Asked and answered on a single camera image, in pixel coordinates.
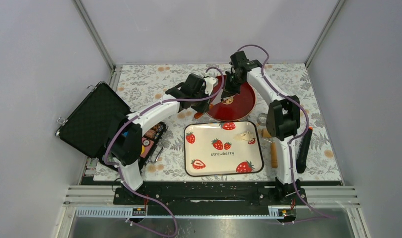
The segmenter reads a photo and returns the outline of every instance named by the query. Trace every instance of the black handle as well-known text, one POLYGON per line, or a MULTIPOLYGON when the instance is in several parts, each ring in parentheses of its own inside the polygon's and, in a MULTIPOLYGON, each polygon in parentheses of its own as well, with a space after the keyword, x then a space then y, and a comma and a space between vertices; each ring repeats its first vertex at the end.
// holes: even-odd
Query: black handle
POLYGON ((302 143, 300 144, 299 154, 296 160, 296 170, 298 174, 303 174, 306 169, 306 158, 308 157, 309 145, 311 144, 312 128, 308 128, 302 143))

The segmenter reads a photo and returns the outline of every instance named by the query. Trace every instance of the table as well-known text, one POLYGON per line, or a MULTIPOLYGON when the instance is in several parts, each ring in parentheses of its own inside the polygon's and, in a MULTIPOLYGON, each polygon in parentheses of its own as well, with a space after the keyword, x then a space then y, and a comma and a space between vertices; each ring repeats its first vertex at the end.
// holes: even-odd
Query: table
MULTIPOLYGON (((184 82, 190 73, 206 75, 205 70, 215 66, 223 72, 229 70, 228 64, 152 64, 152 65, 123 65, 118 83, 117 94, 130 106, 131 110, 137 111, 146 105, 159 100, 164 92, 184 82)), ((310 126, 314 128, 307 159, 305 173, 299 174, 301 180, 330 180, 340 181, 341 174, 338 169, 335 155, 325 128, 325 122, 321 115, 318 102, 315 98, 312 84, 307 69, 301 63, 267 64, 266 73, 288 95, 297 95, 301 105, 306 109, 310 126)), ((209 75, 217 76, 219 73, 210 70, 209 75)), ((268 111, 268 105, 254 89, 257 101, 252 112, 245 118, 256 123, 260 113, 268 111)), ((142 169, 142 178, 145 181, 274 181, 276 170, 271 168, 269 142, 260 139, 264 158, 264 169, 256 174, 224 175, 208 177, 191 177, 184 168, 184 128, 192 123, 208 123, 216 120, 204 115, 194 119, 193 110, 185 110, 164 120, 169 126, 165 133, 162 144, 164 150, 155 164, 148 164, 142 169)), ((306 125, 305 116, 301 112, 301 133, 306 125)), ((257 124, 260 131, 263 127, 257 124)), ((296 151, 300 141, 296 141, 296 151)), ((110 168, 97 164, 94 175, 95 181, 113 181, 119 175, 110 168)))

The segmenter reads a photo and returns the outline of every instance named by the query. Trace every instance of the wooden handle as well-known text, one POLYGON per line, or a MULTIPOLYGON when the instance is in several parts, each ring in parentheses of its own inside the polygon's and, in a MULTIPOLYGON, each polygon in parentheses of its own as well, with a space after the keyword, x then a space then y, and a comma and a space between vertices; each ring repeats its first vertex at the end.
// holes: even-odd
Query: wooden handle
MULTIPOLYGON (((209 105, 210 110, 211 110, 213 107, 214 107, 213 104, 210 104, 210 105, 209 105)), ((195 114, 194 114, 194 118, 195 118, 195 119, 198 119, 198 118, 202 117, 203 115, 204 115, 204 113, 195 113, 195 114)))
POLYGON ((263 132, 262 132, 262 134, 263 134, 263 137, 264 138, 271 138, 272 136, 268 133, 268 130, 267 129, 263 129, 263 132))
POLYGON ((278 162, 277 162, 277 147, 275 145, 275 142, 271 143, 271 168, 277 168, 278 167, 278 162))

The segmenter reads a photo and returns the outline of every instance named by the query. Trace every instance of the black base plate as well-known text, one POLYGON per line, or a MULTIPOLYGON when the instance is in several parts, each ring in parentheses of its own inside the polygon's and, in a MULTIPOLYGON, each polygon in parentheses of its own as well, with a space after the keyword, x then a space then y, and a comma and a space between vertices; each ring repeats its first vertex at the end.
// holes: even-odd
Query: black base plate
MULTIPOLYGON (((296 194, 279 201, 274 199, 274 182, 144 182, 138 193, 156 198, 166 204, 175 215, 268 215, 269 205, 290 206, 292 199, 302 204, 296 194)), ((304 189, 300 194, 305 196, 304 189)), ((127 189, 117 188, 115 205, 143 205, 142 198, 127 189)), ((148 215, 168 215, 152 201, 148 215)))

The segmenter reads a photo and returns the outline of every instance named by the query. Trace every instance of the red plate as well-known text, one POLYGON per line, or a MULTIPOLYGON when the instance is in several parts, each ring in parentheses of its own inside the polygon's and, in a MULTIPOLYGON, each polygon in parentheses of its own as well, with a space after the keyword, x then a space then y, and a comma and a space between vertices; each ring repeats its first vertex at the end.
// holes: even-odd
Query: red plate
MULTIPOLYGON (((221 76, 217 77, 218 84, 214 87, 213 93, 217 92, 221 85, 221 76)), ((233 96, 233 100, 227 102, 221 102, 214 105, 207 114, 221 121, 233 121, 240 120, 247 116, 255 105, 255 93, 252 87, 248 83, 244 83, 241 86, 241 93, 233 96)))

